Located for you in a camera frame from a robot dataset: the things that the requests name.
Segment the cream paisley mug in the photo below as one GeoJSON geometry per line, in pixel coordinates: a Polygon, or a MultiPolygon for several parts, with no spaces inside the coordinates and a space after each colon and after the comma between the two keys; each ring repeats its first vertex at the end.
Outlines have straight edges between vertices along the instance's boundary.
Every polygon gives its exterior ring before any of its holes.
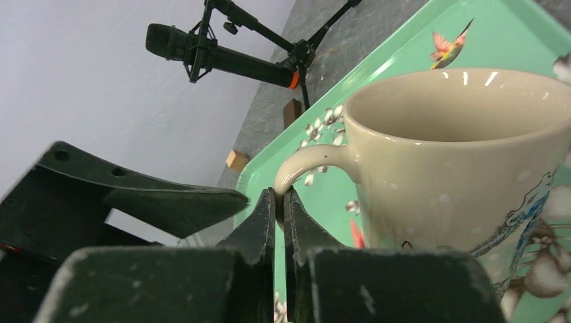
{"type": "Polygon", "coordinates": [[[503,296],[570,146],[570,86],[505,69],[416,71],[360,88],[342,116],[346,144],[299,149],[275,193],[340,168],[369,247],[466,252],[503,296]]]}

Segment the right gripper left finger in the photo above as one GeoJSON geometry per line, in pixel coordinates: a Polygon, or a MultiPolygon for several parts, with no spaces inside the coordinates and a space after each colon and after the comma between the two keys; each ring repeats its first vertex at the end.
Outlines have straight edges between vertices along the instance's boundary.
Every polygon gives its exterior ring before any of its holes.
{"type": "Polygon", "coordinates": [[[90,247],[57,271],[36,322],[272,322],[275,197],[214,247],[90,247]]]}

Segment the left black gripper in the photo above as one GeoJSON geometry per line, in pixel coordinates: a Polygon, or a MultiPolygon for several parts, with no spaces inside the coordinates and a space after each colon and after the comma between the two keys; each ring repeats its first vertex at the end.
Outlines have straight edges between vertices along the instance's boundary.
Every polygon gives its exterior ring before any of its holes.
{"type": "Polygon", "coordinates": [[[229,188],[169,182],[57,141],[1,203],[1,321],[31,322],[55,272],[90,246],[148,246],[106,223],[122,211],[178,238],[248,205],[229,188]]]}

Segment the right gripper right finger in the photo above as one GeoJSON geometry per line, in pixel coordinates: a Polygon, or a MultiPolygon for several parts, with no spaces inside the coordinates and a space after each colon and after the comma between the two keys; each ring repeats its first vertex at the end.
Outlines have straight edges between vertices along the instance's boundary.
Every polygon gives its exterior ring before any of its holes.
{"type": "Polygon", "coordinates": [[[454,250],[349,248],[283,196],[291,322],[503,322],[483,267],[454,250]]]}

